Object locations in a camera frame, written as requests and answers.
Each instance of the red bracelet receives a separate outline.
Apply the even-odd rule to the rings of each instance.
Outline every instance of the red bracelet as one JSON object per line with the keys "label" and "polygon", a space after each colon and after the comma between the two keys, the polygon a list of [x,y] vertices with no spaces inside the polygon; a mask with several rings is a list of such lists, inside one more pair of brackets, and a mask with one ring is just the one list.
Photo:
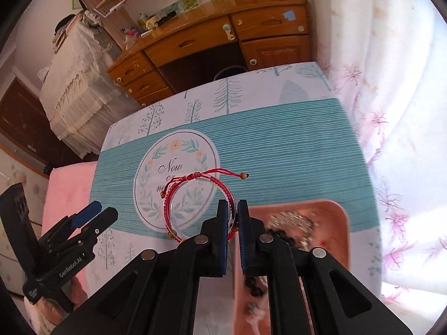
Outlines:
{"label": "red bracelet", "polygon": [[183,184],[187,183],[188,181],[195,180],[195,179],[202,179],[202,180],[209,180],[213,184],[216,184],[217,187],[222,191],[222,193],[225,195],[229,205],[230,205],[230,215],[228,218],[228,240],[234,237],[235,231],[233,231],[233,224],[234,220],[236,218],[236,203],[234,201],[233,194],[231,193],[230,189],[219,179],[216,179],[215,177],[211,176],[210,174],[213,173],[219,173],[219,174],[225,174],[230,176],[236,176],[241,179],[246,179],[249,174],[246,174],[244,172],[240,174],[235,174],[234,172],[231,172],[230,170],[217,168],[217,169],[211,169],[204,172],[194,172],[192,174],[182,176],[182,177],[175,177],[172,178],[165,186],[165,188],[160,193],[161,198],[164,199],[163,202],[163,215],[165,217],[165,223],[166,223],[166,229],[168,230],[168,237],[175,239],[178,241],[178,243],[181,243],[184,239],[180,238],[176,232],[176,230],[173,229],[171,224],[171,203],[172,198],[176,191],[182,186]]}

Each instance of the pink floral curtain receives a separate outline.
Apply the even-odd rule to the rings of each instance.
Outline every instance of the pink floral curtain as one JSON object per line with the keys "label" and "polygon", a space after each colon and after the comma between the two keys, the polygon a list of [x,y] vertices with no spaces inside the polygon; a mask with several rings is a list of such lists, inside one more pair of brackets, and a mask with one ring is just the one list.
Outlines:
{"label": "pink floral curtain", "polygon": [[425,334],[447,304],[446,23],[430,0],[309,2],[375,187],[383,302]]}

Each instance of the wooden desk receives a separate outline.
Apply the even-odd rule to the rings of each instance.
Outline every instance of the wooden desk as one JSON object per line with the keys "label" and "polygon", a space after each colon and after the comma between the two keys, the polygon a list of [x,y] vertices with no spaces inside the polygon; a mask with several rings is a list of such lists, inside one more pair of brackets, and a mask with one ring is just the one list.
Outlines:
{"label": "wooden desk", "polygon": [[[138,102],[149,105],[206,83],[178,84],[181,73],[191,74],[194,64],[208,71],[213,64],[217,69],[223,62],[235,62],[256,70],[310,61],[306,5],[305,0],[216,0],[201,5],[140,38],[108,72]],[[208,51],[210,57],[204,58]],[[225,58],[218,59],[216,51]],[[212,80],[209,74],[206,79]]]}

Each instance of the pink tray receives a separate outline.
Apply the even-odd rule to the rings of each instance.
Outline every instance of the pink tray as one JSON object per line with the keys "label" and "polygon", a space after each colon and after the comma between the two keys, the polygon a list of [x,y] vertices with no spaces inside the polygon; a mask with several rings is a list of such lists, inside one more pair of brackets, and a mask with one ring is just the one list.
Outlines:
{"label": "pink tray", "polygon": [[[325,248],[349,270],[349,219],[345,210],[336,202],[311,200],[299,203],[252,206],[249,210],[251,217],[261,219],[264,224],[267,224],[272,214],[283,211],[299,211],[301,215],[311,218],[319,226],[314,230],[313,241],[310,247]],[[285,227],[284,230],[291,237],[299,234],[299,230],[293,227]],[[235,242],[234,268],[235,304],[233,308],[233,335],[251,335],[253,330],[251,325],[247,323],[246,316],[248,304],[255,299],[244,285],[238,237],[236,237]],[[271,334],[268,317],[260,321],[259,332],[261,335]]]}

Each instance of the circular printed label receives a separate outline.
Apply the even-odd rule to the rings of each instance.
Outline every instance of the circular printed label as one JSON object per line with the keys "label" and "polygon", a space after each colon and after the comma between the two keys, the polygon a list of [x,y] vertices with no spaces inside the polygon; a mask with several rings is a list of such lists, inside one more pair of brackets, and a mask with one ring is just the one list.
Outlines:
{"label": "circular printed label", "polygon": [[[144,155],[134,179],[135,209],[143,223],[157,232],[166,232],[160,192],[167,182],[173,177],[219,166],[214,144],[201,132],[178,130],[161,138]],[[200,218],[215,190],[214,184],[203,180],[192,180],[181,186],[171,205],[173,227],[185,228]]]}

